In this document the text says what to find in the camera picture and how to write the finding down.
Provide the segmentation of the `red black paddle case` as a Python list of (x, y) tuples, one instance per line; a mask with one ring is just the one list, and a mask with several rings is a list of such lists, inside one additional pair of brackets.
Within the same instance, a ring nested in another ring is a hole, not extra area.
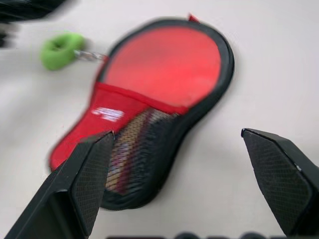
[(120, 96), (119, 93), (114, 91), (113, 87), (101, 82), (101, 76), (106, 65), (109, 63), (110, 56), (119, 46), (121, 46), (122, 42), (143, 31), (164, 26), (189, 27), (208, 34), (217, 43), (222, 59), (219, 80), (211, 94), (198, 103), (185, 116), (185, 128), (180, 133), (180, 138), (177, 142), (170, 168), (162, 175), (162, 178), (158, 181), (158, 183), (151, 187), (144, 188), (144, 190), (128, 199), (120, 200), (118, 202), (110, 200), (112, 193), (107, 192), (105, 188), (102, 207), (107, 210), (119, 211), (140, 208), (151, 202), (157, 196), (168, 178), (184, 138), (188, 132), (217, 104), (226, 92), (232, 80), (235, 66), (232, 49), (226, 38), (212, 26), (201, 23), (195, 17), (190, 17), (188, 19), (165, 17), (140, 26), (121, 39), (110, 50), (110, 52), (102, 58), (101, 68), (93, 85), (91, 99), (87, 109), (78, 122), (64, 135), (61, 140), (57, 142), (49, 155), (48, 164), (51, 171), (57, 169), (58, 166), (60, 166), (70, 156), (76, 144), (84, 138), (105, 131), (112, 131), (116, 138), (118, 131), (126, 126), (129, 120), (137, 115), (137, 113), (146, 108), (146, 104), (141, 99), (133, 100), (129, 96)]

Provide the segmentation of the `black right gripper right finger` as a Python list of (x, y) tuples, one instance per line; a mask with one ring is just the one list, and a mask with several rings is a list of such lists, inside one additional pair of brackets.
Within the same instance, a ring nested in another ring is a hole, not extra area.
[(319, 237), (319, 167), (277, 134), (244, 128), (241, 136), (259, 189), (284, 234)]

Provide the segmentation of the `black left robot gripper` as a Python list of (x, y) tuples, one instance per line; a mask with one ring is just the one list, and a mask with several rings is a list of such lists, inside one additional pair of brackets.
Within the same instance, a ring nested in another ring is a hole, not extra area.
[(0, 49), (10, 46), (9, 34), (19, 22), (42, 20), (64, 12), (79, 0), (0, 0)]

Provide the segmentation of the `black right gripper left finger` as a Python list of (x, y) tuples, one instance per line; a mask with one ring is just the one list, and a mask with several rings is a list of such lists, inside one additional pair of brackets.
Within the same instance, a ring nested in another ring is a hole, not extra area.
[(88, 239), (102, 203), (113, 132), (80, 141), (54, 170), (5, 239)]

